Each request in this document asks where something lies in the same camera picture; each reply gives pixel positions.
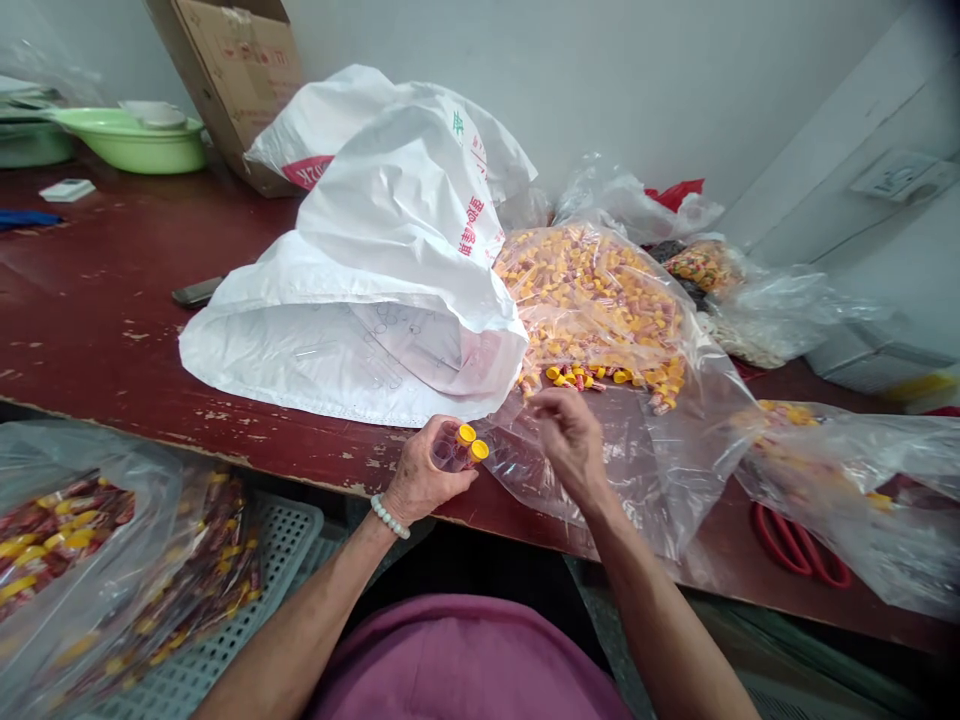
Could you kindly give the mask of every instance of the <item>white bead bracelet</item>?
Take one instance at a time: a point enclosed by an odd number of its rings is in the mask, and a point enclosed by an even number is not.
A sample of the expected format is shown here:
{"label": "white bead bracelet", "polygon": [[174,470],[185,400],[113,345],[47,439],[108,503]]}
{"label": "white bead bracelet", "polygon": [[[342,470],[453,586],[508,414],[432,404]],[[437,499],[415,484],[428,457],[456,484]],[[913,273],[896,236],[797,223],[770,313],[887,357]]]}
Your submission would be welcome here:
{"label": "white bead bracelet", "polygon": [[387,509],[383,507],[383,504],[380,502],[380,498],[382,497],[383,493],[380,493],[370,498],[370,506],[373,508],[373,511],[377,514],[377,517],[383,520],[387,524],[387,527],[399,535],[401,539],[409,540],[409,528],[405,528],[397,521],[395,517],[393,517],[393,515],[387,512]]}

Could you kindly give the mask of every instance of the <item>small plastic bottle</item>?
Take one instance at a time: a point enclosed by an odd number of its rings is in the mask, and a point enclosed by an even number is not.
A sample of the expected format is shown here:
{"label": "small plastic bottle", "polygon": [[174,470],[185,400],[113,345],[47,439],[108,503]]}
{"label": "small plastic bottle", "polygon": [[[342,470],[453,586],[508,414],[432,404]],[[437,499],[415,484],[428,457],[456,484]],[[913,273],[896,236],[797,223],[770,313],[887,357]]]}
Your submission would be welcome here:
{"label": "small plastic bottle", "polygon": [[469,425],[445,422],[433,441],[431,460],[434,466],[444,472],[459,472],[467,461],[467,448],[476,439],[477,432]]}
{"label": "small plastic bottle", "polygon": [[470,449],[467,451],[467,464],[463,466],[464,470],[469,470],[477,463],[481,463],[490,457],[490,448],[483,440],[474,440],[470,443]]}

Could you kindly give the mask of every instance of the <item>person's left hand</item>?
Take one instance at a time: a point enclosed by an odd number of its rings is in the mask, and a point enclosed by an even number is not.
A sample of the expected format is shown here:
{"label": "person's left hand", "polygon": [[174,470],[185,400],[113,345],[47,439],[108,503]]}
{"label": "person's left hand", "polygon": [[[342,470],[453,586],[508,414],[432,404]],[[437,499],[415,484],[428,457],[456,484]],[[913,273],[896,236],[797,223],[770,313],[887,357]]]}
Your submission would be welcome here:
{"label": "person's left hand", "polygon": [[433,441],[440,426],[448,420],[461,424],[449,415],[434,415],[420,432],[407,440],[397,474],[383,494],[383,507],[405,527],[464,492],[479,475],[473,469],[445,473],[437,470],[430,460]]}

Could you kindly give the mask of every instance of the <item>pink shirt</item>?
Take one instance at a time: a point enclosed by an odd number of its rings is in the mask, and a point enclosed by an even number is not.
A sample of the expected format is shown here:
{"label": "pink shirt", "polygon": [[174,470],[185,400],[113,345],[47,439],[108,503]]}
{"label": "pink shirt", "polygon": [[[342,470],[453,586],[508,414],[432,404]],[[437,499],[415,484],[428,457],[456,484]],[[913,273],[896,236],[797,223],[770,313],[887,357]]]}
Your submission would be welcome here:
{"label": "pink shirt", "polygon": [[361,624],[334,652],[309,720],[624,718],[613,680],[528,607],[425,595]]}

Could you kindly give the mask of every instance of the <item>chinese characters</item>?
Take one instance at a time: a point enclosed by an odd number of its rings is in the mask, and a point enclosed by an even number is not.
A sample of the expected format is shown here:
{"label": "chinese characters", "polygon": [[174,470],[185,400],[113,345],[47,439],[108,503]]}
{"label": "chinese characters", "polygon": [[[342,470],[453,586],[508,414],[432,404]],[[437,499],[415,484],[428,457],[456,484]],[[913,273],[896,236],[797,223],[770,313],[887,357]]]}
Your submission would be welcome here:
{"label": "chinese characters", "polygon": [[483,201],[475,196],[470,197],[470,203],[467,205],[467,225],[463,228],[463,234],[460,236],[460,247],[457,248],[460,254],[470,257],[473,252],[473,245],[477,242],[477,234],[473,231],[473,224],[483,212]]}

